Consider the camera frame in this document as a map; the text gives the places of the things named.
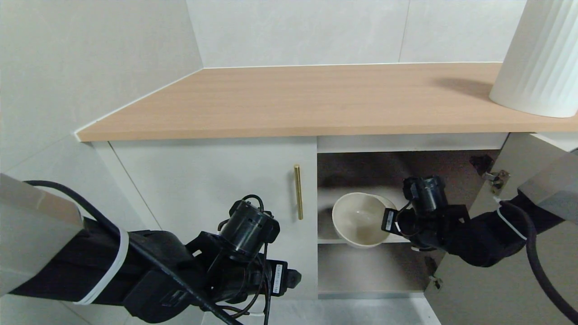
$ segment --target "wooden countertop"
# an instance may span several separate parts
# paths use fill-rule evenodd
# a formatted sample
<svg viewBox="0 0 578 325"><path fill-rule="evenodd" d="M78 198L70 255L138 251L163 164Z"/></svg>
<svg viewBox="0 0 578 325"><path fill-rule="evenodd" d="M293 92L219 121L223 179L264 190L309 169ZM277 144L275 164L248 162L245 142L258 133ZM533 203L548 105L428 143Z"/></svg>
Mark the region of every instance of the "wooden countertop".
<svg viewBox="0 0 578 325"><path fill-rule="evenodd" d="M498 63L204 69L106 116L81 141L578 131L488 94Z"/></svg>

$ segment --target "robotic arm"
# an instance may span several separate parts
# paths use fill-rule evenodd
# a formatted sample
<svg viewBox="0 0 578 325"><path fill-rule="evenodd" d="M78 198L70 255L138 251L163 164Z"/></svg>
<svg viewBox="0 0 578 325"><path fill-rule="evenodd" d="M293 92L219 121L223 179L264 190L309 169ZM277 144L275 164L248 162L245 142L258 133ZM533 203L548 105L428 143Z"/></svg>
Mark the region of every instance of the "robotic arm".
<svg viewBox="0 0 578 325"><path fill-rule="evenodd" d="M552 163L501 201L496 211L470 218L465 205L449 205L438 176L408 178L401 210L386 209L381 229L409 239L417 250L441 249L470 265L490 267L524 246L536 280L554 305L578 324L578 312L556 291L536 251L536 236L564 220L578 221L578 150Z"/></svg>
<svg viewBox="0 0 578 325"><path fill-rule="evenodd" d="M74 204L68 200L31 188L5 175L0 176L0 208L6 208L3 209L6 213L2 215L4 238L10 231L10 225L26 227L28 230L44 227L39 235L47 240L62 238L58 233L60 229L70 233L70 227L60 226L60 223L47 215L35 216L31 211L36 209L52 214L55 220L65 220L66 223L73 224L75 219L81 220L78 210L70 209ZM63 185L42 180L26 183L63 192L95 217L96 221L83 218L81 230L76 234L73 232L72 239L57 250L55 256L37 274L9 293L83 301L88 297L87 293L107 277L107 272L116 263L122 251L123 240L120 239L119 243L119 238L123 231L88 201ZM249 203L249 199L257 200L258 206ZM130 314L148 323L164 322L189 305L194 305L204 311L212 311L228 324L240 324L235 319L247 315L257 296L263 294L266 298L267 319L271 296L279 297L288 288L295 288L301 281L301 274L289 269L285 261L266 258L266 247L275 241L280 227L273 214L264 210L258 196L247 195L236 201L229 216L229 219L218 225L218 235L201 231L197 238L186 245L167 231L129 232L128 250L125 251L124 260L120 261L120 269L113 274L103 290L94 295L95 299L91 302L124 306ZM11 254L8 249L7 254L3 251L3 263L4 258L11 255L6 261L12 264L0 268L3 282L9 279L5 276L8 274L5 270L22 267L20 262L33 259L36 250L45 249L40 245L38 236L8 236L2 244L4 249L12 246L15 251ZM265 251L262 254L259 251L263 246ZM250 295L254 295L252 301L242 310L216 305L221 301L238 304L246 301ZM224 309L235 313L229 315Z"/></svg>

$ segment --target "floor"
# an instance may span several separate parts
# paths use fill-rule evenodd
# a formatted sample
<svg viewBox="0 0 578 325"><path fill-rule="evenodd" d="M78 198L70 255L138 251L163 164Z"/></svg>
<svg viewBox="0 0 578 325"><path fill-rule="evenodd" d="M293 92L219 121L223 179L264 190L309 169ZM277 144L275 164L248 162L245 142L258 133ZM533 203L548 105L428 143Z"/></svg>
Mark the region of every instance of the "floor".
<svg viewBox="0 0 578 325"><path fill-rule="evenodd" d="M263 317L244 316L244 325L261 325ZM222 324L205 313L202 325ZM310 300L272 302L271 325L440 325L423 297L379 300Z"/></svg>

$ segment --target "cabinet hinge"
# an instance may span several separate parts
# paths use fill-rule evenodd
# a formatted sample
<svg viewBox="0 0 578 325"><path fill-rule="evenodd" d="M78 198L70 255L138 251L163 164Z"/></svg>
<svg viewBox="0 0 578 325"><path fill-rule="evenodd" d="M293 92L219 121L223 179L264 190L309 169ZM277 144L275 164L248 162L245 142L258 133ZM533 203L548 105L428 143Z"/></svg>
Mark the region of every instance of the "cabinet hinge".
<svg viewBox="0 0 578 325"><path fill-rule="evenodd" d="M472 156L469 162L482 179L489 181L491 185L490 192L495 196L499 196L504 186L506 186L507 181L510 179L510 173L503 169L499 172L491 172L494 166L494 159L487 154L483 156Z"/></svg>
<svg viewBox="0 0 578 325"><path fill-rule="evenodd" d="M431 256L425 256L425 267L428 270L429 279L432 281L433 288L436 292L443 287L443 281L435 276L435 271L438 269L438 264Z"/></svg>

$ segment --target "label sticker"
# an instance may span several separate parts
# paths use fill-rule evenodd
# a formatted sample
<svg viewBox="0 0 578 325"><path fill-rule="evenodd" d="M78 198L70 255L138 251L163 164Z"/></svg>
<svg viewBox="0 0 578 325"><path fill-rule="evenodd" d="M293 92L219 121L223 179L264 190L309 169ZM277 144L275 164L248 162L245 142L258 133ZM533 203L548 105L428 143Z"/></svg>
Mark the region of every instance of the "label sticker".
<svg viewBox="0 0 578 325"><path fill-rule="evenodd" d="M394 212L390 211L387 215L386 230L391 230L391 222L394 221Z"/></svg>
<svg viewBox="0 0 578 325"><path fill-rule="evenodd" d="M277 264L275 267L275 281L273 281L273 293L281 291L281 275L283 274L283 265Z"/></svg>

